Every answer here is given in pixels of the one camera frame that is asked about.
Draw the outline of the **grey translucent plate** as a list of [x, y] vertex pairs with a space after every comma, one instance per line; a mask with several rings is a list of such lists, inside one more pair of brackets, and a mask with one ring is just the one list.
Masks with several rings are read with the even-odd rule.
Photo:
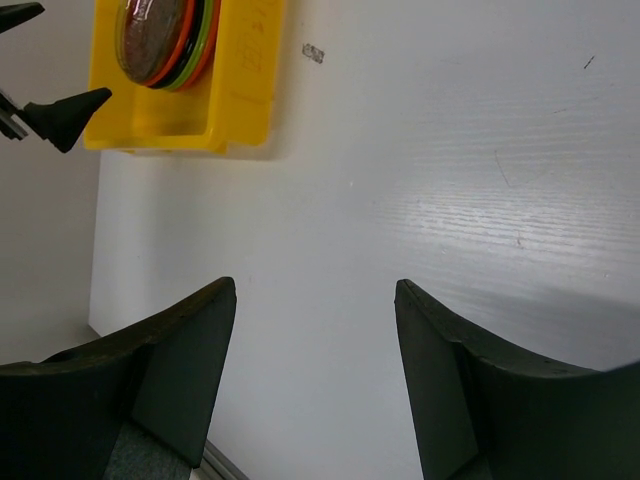
[[120, 1], [114, 28], [116, 58], [122, 71], [130, 78], [136, 77], [137, 70], [131, 53], [133, 40], [130, 29], [138, 24], [138, 6], [138, 1]]
[[135, 83], [144, 84], [166, 63], [181, 30], [184, 1], [138, 1], [138, 24], [130, 29]]

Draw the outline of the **orange plate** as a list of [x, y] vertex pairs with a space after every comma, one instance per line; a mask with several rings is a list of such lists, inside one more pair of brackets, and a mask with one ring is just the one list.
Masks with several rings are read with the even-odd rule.
[[204, 50], [202, 55], [200, 56], [196, 66], [192, 69], [187, 79], [179, 85], [178, 91], [183, 91], [188, 89], [193, 83], [195, 83], [198, 77], [201, 75], [205, 67], [207, 66], [213, 52], [215, 49], [215, 44], [217, 41], [217, 31], [219, 25], [219, 16], [220, 16], [220, 1], [213, 2], [213, 13], [212, 13], [212, 23], [209, 28], [209, 33], [206, 39], [206, 43], [204, 46]]
[[198, 2], [195, 0], [188, 0], [186, 2], [186, 9], [183, 15], [181, 30], [177, 37], [174, 48], [172, 49], [171, 55], [168, 57], [166, 63], [162, 66], [162, 68], [155, 73], [149, 80], [144, 82], [144, 86], [151, 88], [153, 85], [163, 80], [164, 77], [170, 72], [170, 70], [176, 65], [179, 57], [183, 51], [184, 46], [187, 43], [187, 40], [190, 36], [191, 27], [194, 22], [195, 11], [197, 8]]

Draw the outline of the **green plate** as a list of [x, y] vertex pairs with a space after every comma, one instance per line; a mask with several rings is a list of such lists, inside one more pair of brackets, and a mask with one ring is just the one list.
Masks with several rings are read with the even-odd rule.
[[206, 1], [206, 6], [204, 9], [204, 15], [202, 18], [203, 20], [202, 28], [198, 35], [195, 49], [189, 61], [187, 62], [185, 69], [182, 71], [179, 77], [176, 80], [174, 80], [168, 87], [165, 88], [168, 91], [171, 91], [171, 92], [178, 91], [179, 85], [187, 79], [190, 72], [196, 66], [200, 56], [203, 53], [206, 39], [209, 33], [209, 28], [212, 23], [213, 2], [214, 2], [213, 0], [205, 0], [205, 1]]

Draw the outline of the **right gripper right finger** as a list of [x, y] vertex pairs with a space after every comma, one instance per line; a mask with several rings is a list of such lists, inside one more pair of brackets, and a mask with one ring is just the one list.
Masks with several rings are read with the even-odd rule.
[[596, 371], [517, 346], [414, 282], [395, 315], [427, 479], [635, 479], [639, 367]]

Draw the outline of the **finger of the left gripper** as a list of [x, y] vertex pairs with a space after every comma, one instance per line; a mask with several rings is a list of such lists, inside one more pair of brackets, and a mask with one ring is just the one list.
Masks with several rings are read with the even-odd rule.
[[92, 116], [111, 98], [103, 87], [58, 100], [51, 104], [28, 103], [22, 120], [59, 152], [68, 153], [82, 135]]
[[3, 5], [0, 7], [0, 33], [26, 23], [44, 11], [45, 8], [39, 2]]

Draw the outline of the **black plate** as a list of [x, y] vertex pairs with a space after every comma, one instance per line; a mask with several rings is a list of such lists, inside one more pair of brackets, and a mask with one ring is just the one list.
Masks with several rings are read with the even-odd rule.
[[189, 61], [196, 43], [197, 38], [202, 28], [202, 18], [204, 15], [204, 9], [206, 6], [205, 0], [196, 0], [195, 8], [194, 8], [194, 17], [192, 21], [192, 25], [190, 28], [189, 36], [183, 47], [180, 56], [176, 62], [176, 64], [169, 70], [169, 72], [161, 78], [159, 81], [155, 82], [150, 86], [151, 89], [157, 90], [168, 87], [174, 80], [176, 80], [182, 71], [185, 69], [187, 62]]

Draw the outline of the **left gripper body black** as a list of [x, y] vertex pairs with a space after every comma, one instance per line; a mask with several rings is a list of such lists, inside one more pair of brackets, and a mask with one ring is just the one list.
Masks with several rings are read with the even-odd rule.
[[0, 99], [1, 133], [10, 140], [23, 140], [29, 133], [16, 121], [20, 108], [4, 91], [1, 92]]

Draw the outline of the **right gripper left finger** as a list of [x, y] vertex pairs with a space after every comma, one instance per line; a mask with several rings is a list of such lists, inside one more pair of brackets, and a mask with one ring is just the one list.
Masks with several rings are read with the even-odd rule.
[[188, 478], [204, 456], [235, 312], [223, 277], [115, 333], [3, 365], [2, 477]]

